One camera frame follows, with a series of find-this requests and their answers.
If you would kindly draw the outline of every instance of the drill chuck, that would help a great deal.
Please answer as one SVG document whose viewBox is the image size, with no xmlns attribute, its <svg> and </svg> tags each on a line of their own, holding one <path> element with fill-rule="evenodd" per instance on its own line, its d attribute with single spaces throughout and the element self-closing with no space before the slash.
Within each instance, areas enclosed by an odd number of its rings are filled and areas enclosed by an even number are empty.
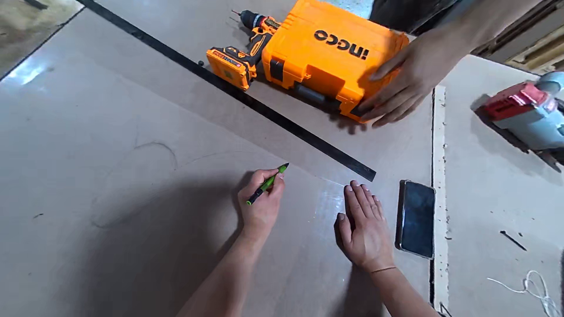
<svg viewBox="0 0 564 317">
<path fill-rule="evenodd" d="M 249 10 L 245 10 L 243 12 L 241 12 L 241 22 L 243 23 L 243 25 L 248 28 L 249 30 L 252 30 L 258 26 L 260 26 L 261 21 L 265 18 L 265 16 L 260 15 L 258 13 L 253 13 Z"/>
</svg>

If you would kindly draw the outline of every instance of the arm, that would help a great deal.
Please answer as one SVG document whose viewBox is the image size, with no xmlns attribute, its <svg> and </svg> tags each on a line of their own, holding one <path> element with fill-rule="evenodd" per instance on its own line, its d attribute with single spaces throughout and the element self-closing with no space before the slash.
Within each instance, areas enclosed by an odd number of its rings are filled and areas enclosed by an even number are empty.
<svg viewBox="0 0 564 317">
<path fill-rule="evenodd" d="M 264 192 L 248 206 L 245 201 L 269 177 L 278 172 L 257 170 L 239 194 L 243 230 L 227 254 L 184 304 L 177 317 L 236 317 L 241 315 L 249 292 L 255 263 L 278 216 L 284 191 L 283 174 L 278 174 L 270 192 Z"/>
<path fill-rule="evenodd" d="M 360 109 L 372 109 L 362 119 L 376 128 L 412 113 L 431 90 L 468 53 L 493 39 L 540 0 L 477 0 L 463 16 L 419 36 L 385 62 L 371 80 L 401 67 L 392 82 L 366 99 Z"/>
<path fill-rule="evenodd" d="M 395 266 L 390 234 L 378 198 L 366 185 L 354 180 L 345 186 L 345 207 L 347 215 L 337 215 L 345 253 L 370 273 L 390 315 L 438 317 Z"/>
</svg>

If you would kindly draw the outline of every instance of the workbench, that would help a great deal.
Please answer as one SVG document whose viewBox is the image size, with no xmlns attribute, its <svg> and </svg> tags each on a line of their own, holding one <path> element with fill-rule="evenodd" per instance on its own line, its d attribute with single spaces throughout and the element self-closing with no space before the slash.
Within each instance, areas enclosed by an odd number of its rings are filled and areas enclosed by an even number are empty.
<svg viewBox="0 0 564 317">
<path fill-rule="evenodd" d="M 233 6 L 282 19 L 293 5 L 99 3 L 194 61 L 212 46 L 246 45 L 230 19 Z M 482 94 L 531 78 L 468 56 L 441 83 L 448 307 L 456 316 L 540 315 L 537 300 L 486 280 L 519 287 L 529 269 L 543 273 L 559 303 L 564 241 L 556 197 L 564 178 L 506 144 L 470 109 Z M 88 9 L 0 82 L 0 298 L 7 315 L 174 315 L 230 245 L 239 224 L 232 198 L 248 172 L 286 161 L 280 216 L 244 315 L 380 312 L 367 276 L 337 247 L 333 223 L 344 210 L 342 187 L 357 179 L 379 196 L 395 232 L 399 181 L 431 185 L 433 98 L 372 130 L 263 82 L 248 94 L 375 170 L 374 181 Z M 500 230 L 521 232 L 528 251 Z M 429 298 L 429 261 L 395 256 Z"/>
</svg>

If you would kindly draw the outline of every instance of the forearm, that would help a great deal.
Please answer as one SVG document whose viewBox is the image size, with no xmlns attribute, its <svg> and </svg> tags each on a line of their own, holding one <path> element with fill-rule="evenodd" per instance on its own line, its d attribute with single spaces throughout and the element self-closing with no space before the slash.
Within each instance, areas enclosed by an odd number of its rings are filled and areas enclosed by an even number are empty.
<svg viewBox="0 0 564 317">
<path fill-rule="evenodd" d="M 465 38 L 472 49 L 493 39 L 540 0 L 476 0 L 458 19 L 444 27 Z"/>
<path fill-rule="evenodd" d="M 265 241 L 243 232 L 177 317 L 240 316 Z"/>
<path fill-rule="evenodd" d="M 438 317 L 397 268 L 370 274 L 392 317 Z"/>
</svg>

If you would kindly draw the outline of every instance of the ingco logo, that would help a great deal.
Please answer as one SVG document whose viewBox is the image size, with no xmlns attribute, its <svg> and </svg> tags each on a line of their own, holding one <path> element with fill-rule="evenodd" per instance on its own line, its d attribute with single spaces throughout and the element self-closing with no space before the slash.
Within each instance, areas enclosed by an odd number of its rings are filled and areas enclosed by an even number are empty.
<svg viewBox="0 0 564 317">
<path fill-rule="evenodd" d="M 325 41 L 327 45 L 337 45 L 337 49 L 341 51 L 349 50 L 349 54 L 352 56 L 356 56 L 361 59 L 366 59 L 368 57 L 368 50 L 365 50 L 362 46 L 359 46 L 356 49 L 356 44 L 351 44 L 349 41 L 345 39 L 339 39 L 334 34 L 327 34 L 327 32 L 323 30 L 317 30 L 314 33 L 314 37 L 318 41 Z"/>
</svg>

